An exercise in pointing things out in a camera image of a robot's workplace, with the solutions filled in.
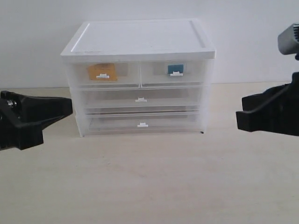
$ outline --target storage cabinet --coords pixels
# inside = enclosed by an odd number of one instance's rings
[[[215,49],[197,19],[85,22],[61,56],[81,136],[206,130]]]

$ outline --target beige table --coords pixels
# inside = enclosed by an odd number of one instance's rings
[[[0,223],[298,224],[299,137],[236,129],[241,97],[274,85],[214,85],[204,135],[48,127],[45,144],[0,152]]]

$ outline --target white drawer handle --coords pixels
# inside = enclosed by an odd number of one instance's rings
[[[138,98],[137,100],[135,100],[135,103],[146,103],[147,101],[148,101],[147,99],[142,97],[142,98]]]
[[[99,76],[97,76],[97,78],[110,78],[110,76],[107,74],[100,74]]]
[[[179,71],[174,71],[173,73],[170,74],[171,77],[175,77],[175,76],[183,76],[182,73],[179,73]]]
[[[149,127],[149,125],[147,125],[146,123],[140,123],[139,125],[137,125],[137,127]]]

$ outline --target cabinet top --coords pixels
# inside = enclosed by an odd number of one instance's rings
[[[84,22],[61,53],[66,63],[201,60],[215,49],[197,19]]]

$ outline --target white wall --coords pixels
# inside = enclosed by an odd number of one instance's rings
[[[184,17],[199,17],[217,48],[214,82],[289,80],[296,62],[280,55],[277,35],[299,21],[298,8],[298,0],[0,0],[0,88],[67,86],[59,55],[83,21]]]

